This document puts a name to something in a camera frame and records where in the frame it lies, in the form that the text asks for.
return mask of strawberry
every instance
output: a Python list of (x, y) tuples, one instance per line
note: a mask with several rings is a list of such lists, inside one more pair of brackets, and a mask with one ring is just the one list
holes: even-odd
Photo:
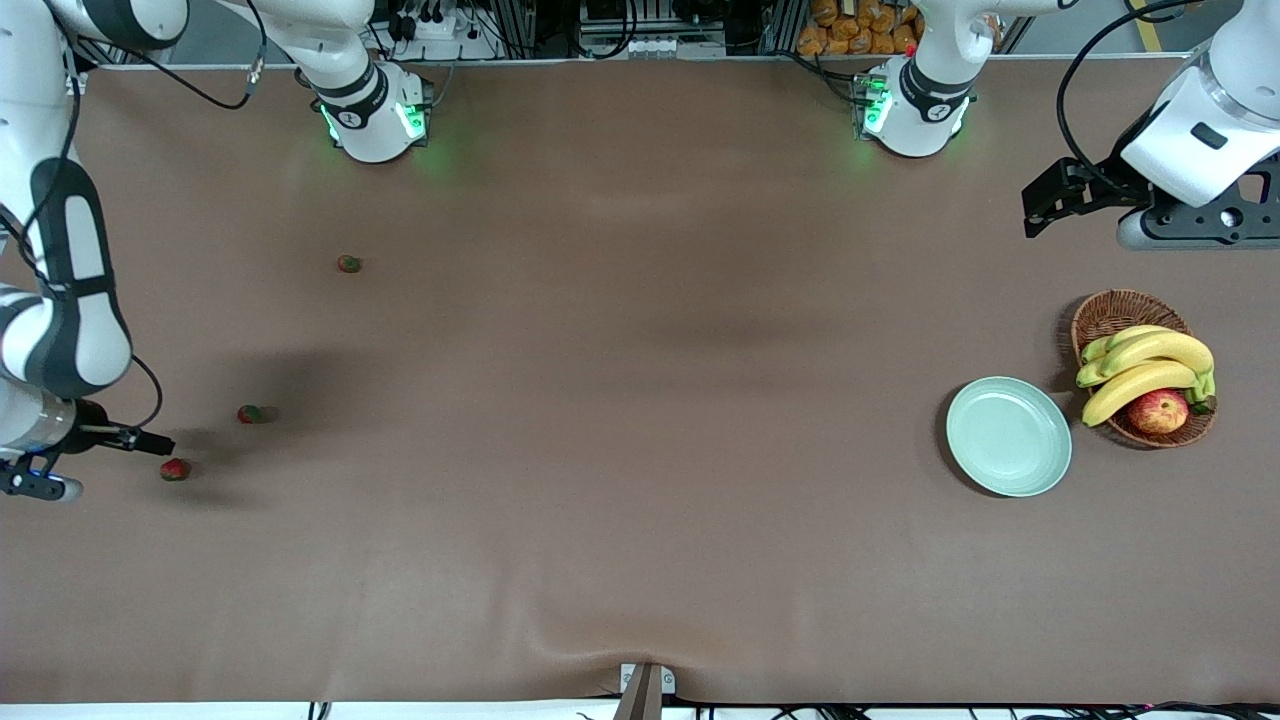
[(186, 480), (191, 477), (191, 462), (182, 457), (172, 457), (160, 465), (160, 478), (166, 482)]
[(364, 264), (364, 260), (356, 258), (355, 255), (338, 256), (338, 269), (343, 273), (358, 273)]
[(257, 405), (241, 405), (236, 411), (236, 419), (243, 425), (259, 425), (266, 421), (266, 414)]

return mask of white robotic arm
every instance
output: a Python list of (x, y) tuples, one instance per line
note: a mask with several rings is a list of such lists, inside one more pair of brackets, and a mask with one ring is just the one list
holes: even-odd
[[(186, 17), (186, 0), (0, 4), (0, 204), (40, 290), (0, 283), (0, 491), (8, 495), (76, 495), (74, 483), (31, 470), (37, 455), (47, 470), (58, 454), (93, 445), (172, 450), (165, 438), (123, 427), (78, 432), (108, 427), (102, 409), (81, 398), (120, 379), (132, 347), (102, 208), (72, 142), (78, 105), (67, 92), (64, 29), (155, 49), (177, 41)], [(78, 96), (78, 81), (72, 86)]]
[[(218, 0), (256, 22), (251, 8)], [(374, 0), (253, 0), (268, 37), (320, 97), (334, 142), (361, 163), (383, 163), (426, 141), (430, 86), (394, 63), (375, 63), (360, 31)]]
[[(1280, 3), (1244, 0), (1110, 158), (1064, 158), (1023, 190), (1027, 236), (1120, 205), (1138, 208), (1116, 233), (1134, 250), (1280, 247), (1277, 37)], [(1248, 174), (1260, 196), (1242, 196), (1236, 182)]]
[(969, 90), (991, 56), (995, 37), (986, 15), (1042, 15), (1073, 3), (915, 0), (924, 15), (924, 36), (915, 55), (893, 58), (870, 70), (872, 77), (883, 79), (869, 94), (870, 106), (856, 110), (861, 135), (908, 158), (942, 150), (960, 131)]

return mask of cable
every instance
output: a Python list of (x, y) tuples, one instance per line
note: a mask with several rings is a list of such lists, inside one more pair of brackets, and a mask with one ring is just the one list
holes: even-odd
[(471, 20), (479, 22), (481, 27), (493, 33), (493, 36), (497, 37), (499, 42), (507, 46), (507, 50), (509, 53), (532, 53), (538, 50), (536, 47), (530, 47), (527, 45), (520, 45), (518, 42), (512, 42), (512, 40), (507, 37), (507, 35), (502, 32), (499, 27), (497, 27), (498, 26), (497, 20), (494, 20), (494, 24), (489, 24), (489, 20), (486, 20), (485, 17), (480, 14), (480, 8), (476, 6), (475, 0), (467, 0), (467, 4), (471, 5)]
[(155, 372), (150, 366), (147, 366), (147, 364), (143, 363), (141, 357), (133, 355), (132, 360), (134, 364), (137, 364), (138, 369), (146, 373), (147, 378), (151, 379), (151, 386), (156, 388), (156, 405), (155, 407), (151, 409), (151, 414), (147, 415), (141, 423), (136, 425), (129, 425), (134, 430), (141, 430), (142, 428), (150, 425), (151, 420), (155, 420), (157, 416), (160, 416), (160, 410), (164, 409), (164, 387), (160, 384), (160, 378), (156, 377)]
[[(54, 12), (54, 6), (50, 4), (50, 0), (45, 0), (45, 6), (49, 8), (49, 14), (52, 15), (54, 23), (58, 24), (58, 29), (61, 31), (63, 38), (67, 41), (67, 53), (69, 55), (72, 45), (70, 35), (67, 33), (67, 28), (63, 27), (61, 20), (58, 19), (58, 13)], [(79, 74), (76, 72), (74, 61), (68, 63), (68, 58), (64, 58), (63, 61), (67, 64), (67, 73), (72, 82), (72, 117), (67, 123), (67, 135), (63, 137), (63, 149), (58, 152), (58, 167), (54, 169), (54, 177), (50, 178), (49, 190), (45, 191), (45, 196), (40, 199), (40, 202), (36, 202), (36, 205), (31, 209), (31, 215), (27, 215), (27, 222), (22, 224), (22, 228), (14, 228), (8, 219), (4, 222), (5, 229), (9, 231), (9, 234), (12, 234), (18, 243), (18, 256), (22, 258), (23, 264), (27, 265), (27, 268), (29, 268), (37, 278), (44, 278), (44, 275), (36, 266), (36, 251), (31, 246), (27, 233), (31, 232), (31, 224), (35, 223), (36, 218), (40, 217), (40, 213), (45, 210), (45, 205), (49, 204), (49, 199), (54, 196), (54, 192), (58, 188), (58, 181), (61, 179), (63, 168), (67, 167), (68, 158), (72, 152), (72, 141), (76, 138), (76, 126), (79, 124)]]
[[(1133, 0), (1124, 0), (1124, 8), (1125, 8), (1125, 10), (1129, 10), (1130, 13), (1137, 13), (1138, 12), (1138, 8), (1133, 6)], [(1165, 15), (1162, 18), (1138, 18), (1138, 22), (1151, 23), (1151, 24), (1160, 24), (1160, 23), (1167, 23), (1169, 20), (1176, 20), (1180, 17), (1183, 17), (1183, 12), (1178, 10), (1178, 12), (1171, 13), (1169, 15)]]
[(453, 73), (458, 69), (458, 60), (462, 59), (462, 49), (458, 47), (458, 56), (453, 59), (453, 64), (449, 65), (449, 74), (444, 78), (444, 86), (440, 87), (440, 94), (431, 99), (431, 109), (434, 110), (440, 102), (444, 102), (444, 94), (449, 91), (449, 86), (453, 85)]
[(328, 720), (330, 710), (332, 702), (312, 702), (307, 705), (307, 720)]
[(842, 91), (838, 87), (836, 87), (836, 85), (831, 81), (831, 76), (827, 74), (827, 72), (822, 69), (822, 60), (818, 59), (818, 55), (813, 56), (813, 64), (814, 64), (814, 67), (818, 68), (818, 74), (822, 77), (822, 82), (824, 82), (827, 85), (827, 88), (831, 90), (831, 92), (836, 97), (840, 97), (841, 100), (844, 100), (845, 102), (849, 102), (850, 105), (856, 105), (858, 104), (858, 100), (854, 100), (852, 95), (849, 95), (845, 91)]
[(137, 58), (138, 60), (142, 60), (143, 63), (146, 63), (146, 64), (151, 65), (152, 68), (160, 70), (161, 73), (169, 76), (170, 79), (178, 82), (179, 85), (182, 85), (187, 90), (195, 92), (196, 95), (201, 96), (202, 99), (205, 99), (206, 101), (211, 102), (212, 105), (216, 105), (216, 106), (219, 106), (219, 108), (221, 108), (224, 110), (239, 110), (241, 108), (243, 108), (244, 105), (248, 104), (248, 99), (253, 96), (253, 91), (257, 88), (257, 79), (259, 79), (260, 74), (262, 73), (262, 65), (266, 63), (266, 46), (268, 46), (266, 24), (262, 22), (262, 15), (260, 15), (257, 13), (257, 6), (253, 5), (253, 0), (244, 0), (244, 4), (248, 5), (248, 9), (253, 12), (253, 19), (257, 20), (257, 31), (259, 31), (259, 35), (261, 36), (261, 45), (259, 45), (257, 56), (253, 59), (252, 63), (250, 63), (248, 83), (244, 86), (244, 95), (238, 101), (236, 101), (236, 102), (225, 102), (223, 100), (219, 100), (219, 99), (214, 97), (212, 95), (209, 95), (207, 92), (205, 92), (204, 90), (196, 87), (195, 85), (192, 85), (189, 81), (187, 81), (186, 78), (183, 78), (178, 73), (170, 70), (169, 68), (161, 65), (160, 63), (152, 60), (151, 58), (146, 56), (142, 53), (138, 53), (136, 50), (131, 50), (128, 47), (120, 47), (118, 45), (111, 45), (111, 47), (122, 50), (122, 51), (129, 54), (131, 56)]
[(846, 94), (845, 91), (842, 91), (833, 82), (833, 81), (852, 82), (854, 81), (854, 76), (852, 74), (850, 74), (850, 73), (835, 73), (835, 72), (831, 72), (831, 70), (823, 68), (822, 67), (822, 61), (818, 59), (818, 55), (814, 55), (813, 56), (813, 63), (810, 63), (809, 60), (805, 60), (803, 56), (800, 56), (800, 55), (797, 55), (797, 54), (795, 54), (795, 53), (792, 53), (790, 50), (774, 50), (774, 51), (772, 51), (769, 54), (771, 55), (781, 55), (783, 58), (790, 58), (791, 60), (794, 60), (801, 68), (804, 68), (804, 69), (809, 70), (810, 73), (818, 76), (819, 78), (822, 78), (822, 82), (827, 85), (827, 88), (831, 90), (831, 92), (836, 97), (840, 97), (845, 102), (849, 102), (851, 105), (869, 105), (868, 101), (859, 100), (859, 99), (856, 99), (856, 97)]
[(564, 40), (568, 42), (570, 50), (589, 58), (593, 60), (608, 60), (609, 58), (616, 58), (622, 54), (623, 50), (631, 46), (631, 42), (636, 38), (636, 32), (640, 29), (640, 10), (636, 6), (635, 0), (627, 0), (627, 6), (631, 9), (631, 29), (627, 31), (627, 15), (626, 12), (622, 14), (622, 37), (618, 38), (618, 44), (604, 55), (596, 55), (595, 53), (584, 49), (577, 38), (573, 37), (573, 27), (581, 27), (581, 20), (573, 17), (572, 10), (577, 6), (575, 0), (567, 0), (564, 3)]
[(381, 58), (383, 60), (390, 60), (392, 59), (390, 51), (387, 50), (385, 45), (383, 45), (383, 38), (379, 37), (378, 31), (374, 29), (374, 23), (366, 23), (365, 27), (369, 28), (369, 35), (372, 35), (374, 42), (378, 44), (378, 56)]
[(1084, 44), (1084, 47), (1082, 47), (1080, 51), (1075, 55), (1075, 59), (1071, 60), (1071, 64), (1068, 65), (1066, 72), (1062, 73), (1062, 82), (1059, 83), (1057, 86), (1057, 97), (1055, 99), (1053, 102), (1055, 110), (1057, 113), (1057, 128), (1059, 131), (1062, 132), (1062, 140), (1066, 142), (1066, 146), (1071, 150), (1071, 155), (1075, 158), (1075, 160), (1080, 163), (1080, 165), (1089, 173), (1089, 176), (1092, 176), (1093, 179), (1107, 186), (1108, 190), (1117, 193), (1120, 197), (1128, 197), (1139, 201), (1143, 200), (1143, 197), (1134, 193), (1134, 191), (1126, 190), (1115, 181), (1112, 181), (1111, 178), (1103, 176), (1102, 170), (1096, 164), (1093, 164), (1093, 161), (1091, 161), (1088, 158), (1084, 156), (1084, 150), (1082, 150), (1080, 145), (1075, 141), (1075, 136), (1071, 135), (1071, 128), (1068, 126), (1066, 122), (1066, 88), (1068, 86), (1071, 85), (1071, 78), (1075, 77), (1075, 72), (1080, 69), (1080, 65), (1084, 63), (1084, 58), (1088, 56), (1089, 51), (1097, 47), (1097, 45), (1102, 42), (1102, 40), (1105, 40), (1117, 28), (1124, 27), (1129, 20), (1143, 18), (1149, 15), (1151, 13), (1158, 13), (1160, 10), (1167, 10), (1170, 8), (1180, 8), (1183, 5), (1190, 5), (1192, 3), (1199, 3), (1199, 1), (1201, 0), (1160, 0), (1158, 3), (1153, 3), (1139, 10), (1125, 13), (1124, 15), (1116, 18), (1115, 20), (1111, 20), (1106, 27), (1100, 29), (1097, 35), (1091, 37), (1089, 41)]

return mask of bunch of bananas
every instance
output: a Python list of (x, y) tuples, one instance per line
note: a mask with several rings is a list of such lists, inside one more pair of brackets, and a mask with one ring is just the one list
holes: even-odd
[(1160, 325), (1134, 325), (1098, 338), (1085, 346), (1082, 356), (1085, 365), (1075, 375), (1075, 384), (1102, 386), (1084, 406), (1084, 424), (1091, 428), (1156, 389), (1184, 389), (1197, 414), (1210, 411), (1217, 391), (1208, 347)]

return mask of black cable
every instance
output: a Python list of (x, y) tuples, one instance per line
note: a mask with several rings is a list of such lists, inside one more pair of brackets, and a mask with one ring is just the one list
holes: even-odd
[[(1125, 8), (1125, 10), (1129, 10), (1130, 13), (1138, 12), (1138, 8), (1133, 6), (1133, 0), (1124, 0), (1124, 8)], [(1160, 23), (1167, 23), (1169, 20), (1176, 20), (1180, 17), (1183, 17), (1181, 13), (1172, 13), (1172, 14), (1165, 15), (1162, 18), (1138, 18), (1138, 22), (1151, 23), (1151, 24), (1160, 24)]]
[(223, 100), (219, 100), (219, 99), (214, 97), (212, 95), (209, 95), (207, 92), (205, 92), (204, 90), (196, 87), (195, 85), (192, 85), (189, 81), (187, 81), (186, 78), (183, 78), (178, 73), (170, 70), (169, 68), (161, 65), (160, 63), (152, 60), (151, 58), (147, 58), (142, 53), (138, 53), (136, 50), (131, 50), (128, 47), (120, 47), (119, 45), (111, 45), (111, 47), (122, 50), (122, 51), (129, 54), (131, 56), (137, 58), (138, 60), (142, 60), (143, 63), (146, 63), (146, 64), (151, 65), (152, 68), (160, 70), (161, 73), (169, 76), (170, 79), (178, 82), (179, 85), (182, 85), (187, 90), (195, 92), (196, 95), (201, 96), (202, 99), (207, 100), (209, 102), (211, 102), (211, 104), (214, 104), (214, 105), (216, 105), (216, 106), (219, 106), (219, 108), (221, 108), (224, 110), (239, 110), (241, 108), (243, 108), (244, 105), (247, 105), (250, 97), (253, 96), (253, 90), (255, 90), (255, 87), (257, 85), (257, 77), (256, 77), (256, 74), (259, 72), (261, 72), (261, 69), (262, 69), (262, 63), (266, 59), (266, 45), (268, 45), (268, 40), (266, 40), (266, 24), (262, 22), (262, 15), (260, 15), (257, 13), (257, 6), (253, 5), (253, 0), (244, 0), (244, 4), (248, 5), (248, 9), (253, 12), (253, 19), (257, 20), (257, 31), (259, 31), (259, 35), (261, 36), (261, 45), (259, 45), (259, 49), (257, 49), (257, 58), (255, 58), (253, 63), (250, 64), (250, 83), (248, 83), (248, 86), (244, 87), (244, 95), (238, 101), (236, 101), (236, 102), (224, 102)]
[(826, 70), (822, 69), (822, 60), (818, 59), (818, 55), (813, 56), (813, 64), (818, 68), (818, 74), (822, 77), (822, 82), (824, 82), (827, 85), (827, 90), (831, 90), (831, 92), (836, 97), (840, 97), (841, 100), (844, 100), (845, 102), (849, 102), (850, 105), (856, 105), (858, 104), (858, 100), (854, 100), (852, 95), (849, 95), (847, 92), (845, 92), (845, 91), (840, 90), (838, 87), (836, 87), (836, 85), (831, 79), (831, 76)]
[[(54, 6), (50, 5), (50, 0), (45, 0), (45, 5), (49, 8), (49, 14), (54, 17), (54, 23), (58, 24), (58, 29), (61, 31), (63, 38), (67, 40), (67, 45), (70, 46), (72, 44), (70, 35), (68, 35), (67, 28), (63, 27), (61, 20), (58, 19), (58, 13), (55, 13)], [(74, 65), (67, 68), (67, 73), (72, 82), (72, 117), (70, 120), (67, 123), (67, 135), (63, 137), (63, 149), (58, 152), (58, 167), (54, 168), (54, 177), (50, 178), (49, 190), (45, 192), (45, 196), (40, 199), (40, 202), (36, 202), (36, 205), (31, 209), (31, 214), (27, 215), (27, 222), (22, 224), (20, 229), (14, 228), (8, 219), (4, 223), (5, 228), (9, 231), (9, 234), (12, 234), (17, 241), (18, 256), (22, 258), (22, 263), (27, 265), (27, 268), (29, 268), (31, 272), (35, 273), (36, 277), (38, 278), (42, 278), (44, 275), (41, 275), (40, 270), (36, 268), (36, 251), (31, 246), (31, 242), (27, 238), (27, 233), (31, 232), (31, 224), (35, 223), (36, 218), (40, 217), (40, 213), (45, 210), (45, 205), (49, 204), (49, 199), (54, 196), (54, 192), (58, 188), (58, 181), (61, 178), (63, 168), (67, 167), (68, 156), (72, 152), (72, 141), (76, 138), (76, 126), (79, 124), (79, 106), (81, 106), (79, 74), (76, 72)]]
[(484, 27), (486, 31), (489, 31), (490, 35), (498, 38), (498, 42), (502, 42), (504, 46), (507, 46), (508, 53), (534, 53), (538, 50), (536, 47), (531, 47), (529, 45), (520, 45), (518, 42), (513, 42), (509, 37), (507, 37), (507, 33), (502, 32), (500, 23), (497, 22), (497, 18), (494, 18), (493, 24), (489, 24), (485, 17), (480, 13), (480, 8), (476, 6), (475, 0), (467, 0), (467, 4), (471, 5), (472, 22), (479, 22), (481, 27)]
[(609, 58), (616, 58), (622, 54), (623, 50), (631, 46), (631, 41), (636, 38), (636, 32), (640, 29), (640, 10), (636, 6), (635, 0), (628, 0), (627, 6), (631, 9), (631, 31), (627, 31), (627, 15), (626, 12), (622, 14), (622, 37), (618, 38), (618, 44), (604, 55), (596, 55), (595, 53), (586, 50), (579, 44), (577, 38), (573, 37), (575, 26), (581, 26), (581, 20), (575, 17), (573, 9), (577, 8), (576, 0), (566, 0), (564, 3), (564, 15), (562, 22), (564, 23), (564, 40), (568, 42), (570, 50), (577, 53), (584, 58), (590, 58), (593, 60), (608, 60)]
[(332, 702), (312, 702), (307, 705), (307, 720), (328, 720)]
[(1133, 10), (1130, 13), (1125, 13), (1124, 15), (1116, 18), (1115, 20), (1111, 20), (1106, 27), (1100, 29), (1097, 35), (1091, 37), (1089, 41), (1084, 44), (1084, 47), (1080, 49), (1080, 51), (1075, 55), (1075, 59), (1071, 60), (1071, 64), (1068, 65), (1066, 72), (1062, 74), (1062, 82), (1059, 83), (1057, 86), (1055, 110), (1057, 113), (1057, 127), (1059, 131), (1061, 131), (1062, 133), (1062, 140), (1066, 142), (1066, 146), (1071, 150), (1071, 155), (1075, 158), (1075, 160), (1080, 163), (1080, 165), (1089, 173), (1089, 176), (1092, 176), (1102, 184), (1107, 186), (1108, 190), (1117, 193), (1120, 197), (1129, 197), (1132, 200), (1139, 200), (1139, 201), (1144, 200), (1144, 197), (1137, 195), (1134, 191), (1126, 190), (1115, 181), (1112, 181), (1111, 178), (1103, 176), (1102, 170), (1096, 164), (1093, 164), (1093, 161), (1091, 161), (1088, 158), (1084, 156), (1084, 150), (1082, 150), (1080, 145), (1075, 141), (1075, 136), (1071, 135), (1071, 128), (1068, 126), (1066, 122), (1066, 88), (1068, 86), (1070, 86), (1071, 78), (1075, 77), (1075, 72), (1080, 69), (1080, 65), (1084, 63), (1084, 58), (1088, 56), (1089, 51), (1097, 47), (1100, 42), (1102, 42), (1108, 35), (1115, 32), (1117, 28), (1124, 27), (1126, 23), (1129, 23), (1129, 20), (1143, 18), (1146, 15), (1149, 15), (1151, 13), (1158, 13), (1160, 10), (1167, 10), (1170, 8), (1180, 8), (1183, 5), (1190, 5), (1192, 3), (1198, 3), (1198, 1), (1201, 0), (1160, 0), (1160, 3), (1153, 3), (1151, 5), (1147, 5), (1140, 10)]
[(142, 428), (150, 425), (151, 420), (155, 420), (157, 416), (160, 416), (160, 410), (164, 409), (164, 387), (160, 384), (160, 378), (156, 377), (155, 370), (147, 366), (147, 364), (143, 363), (141, 357), (133, 355), (132, 360), (134, 364), (137, 364), (138, 369), (146, 373), (147, 378), (151, 379), (151, 386), (156, 388), (156, 405), (155, 407), (151, 409), (151, 414), (147, 415), (141, 423), (136, 425), (129, 425), (134, 430), (141, 430)]
[(387, 46), (383, 45), (383, 38), (379, 37), (378, 31), (374, 29), (374, 23), (366, 23), (365, 27), (369, 28), (369, 33), (374, 36), (374, 42), (378, 44), (378, 56), (381, 58), (383, 60), (390, 60), (392, 59), (390, 50), (388, 50)]

